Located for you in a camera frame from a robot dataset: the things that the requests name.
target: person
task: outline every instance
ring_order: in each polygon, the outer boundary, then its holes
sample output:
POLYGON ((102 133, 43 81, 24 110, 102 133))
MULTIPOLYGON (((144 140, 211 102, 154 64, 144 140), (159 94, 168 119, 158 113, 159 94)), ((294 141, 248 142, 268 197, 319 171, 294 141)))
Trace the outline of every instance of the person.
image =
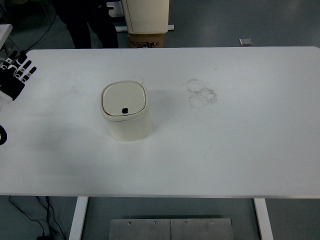
POLYGON ((117 30, 106 0, 50 0, 68 29, 76 49, 91 49, 88 24, 104 49, 117 49, 117 30))

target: cardboard box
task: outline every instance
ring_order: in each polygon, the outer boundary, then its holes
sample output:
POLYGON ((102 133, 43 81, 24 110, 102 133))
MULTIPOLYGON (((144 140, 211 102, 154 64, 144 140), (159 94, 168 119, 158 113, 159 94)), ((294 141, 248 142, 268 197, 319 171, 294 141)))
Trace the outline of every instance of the cardboard box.
POLYGON ((163 48, 165 34, 129 34, 128 41, 131 49, 163 48))

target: white trash can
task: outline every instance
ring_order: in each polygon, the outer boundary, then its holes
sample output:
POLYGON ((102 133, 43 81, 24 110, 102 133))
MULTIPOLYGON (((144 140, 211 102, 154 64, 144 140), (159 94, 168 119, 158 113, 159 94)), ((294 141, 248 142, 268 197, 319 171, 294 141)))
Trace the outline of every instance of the white trash can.
POLYGON ((119 141, 145 138, 151 128, 147 89, 136 81, 119 81, 101 94, 101 111, 113 137, 119 141))

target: black button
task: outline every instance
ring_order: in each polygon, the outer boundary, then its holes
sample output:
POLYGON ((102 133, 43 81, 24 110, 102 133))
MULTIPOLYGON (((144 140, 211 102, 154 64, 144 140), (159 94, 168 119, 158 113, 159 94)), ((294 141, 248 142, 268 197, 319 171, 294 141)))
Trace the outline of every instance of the black button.
POLYGON ((122 113, 127 114, 128 113, 128 108, 122 108, 122 113))

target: gray floor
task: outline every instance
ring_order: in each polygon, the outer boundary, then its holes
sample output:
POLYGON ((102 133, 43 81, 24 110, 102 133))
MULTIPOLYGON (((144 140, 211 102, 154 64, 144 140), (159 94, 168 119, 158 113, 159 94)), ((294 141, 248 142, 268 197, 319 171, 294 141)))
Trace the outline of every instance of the gray floor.
MULTIPOLYGON (((42 2, 50 19, 36 0, 7 8, 5 18, 13 25, 12 38, 22 49, 34 44, 55 18, 52 6, 45 0, 42 2)), ((239 47, 238 38, 251 38, 256 47, 320 47, 320 1, 316 0, 171 0, 169 24, 175 30, 166 33, 165 48, 239 47)), ((118 34, 120 48, 128 47, 127 35, 118 34)), ((101 48, 94 34, 92 47, 101 48)), ((69 32, 57 16, 48 33, 31 49, 72 48, 69 32)), ((3 50, 0 58, 6 58, 3 50)), ((57 196, 49 199, 56 220, 68 236, 77 199, 57 196)), ((12 200, 30 217, 40 220, 46 234, 49 232, 46 211, 34 196, 14 196, 12 200)), ((320 200, 267 199, 266 203, 275 240, 320 239, 320 200)), ((1 240, 35 240, 42 234, 40 225, 16 210, 8 196, 0 196, 0 213, 1 240)), ((111 219, 166 217, 231 218, 234 239, 260 239, 252 199, 117 197, 89 199, 82 238, 108 239, 111 219)), ((54 239, 63 237, 60 234, 54 239)))

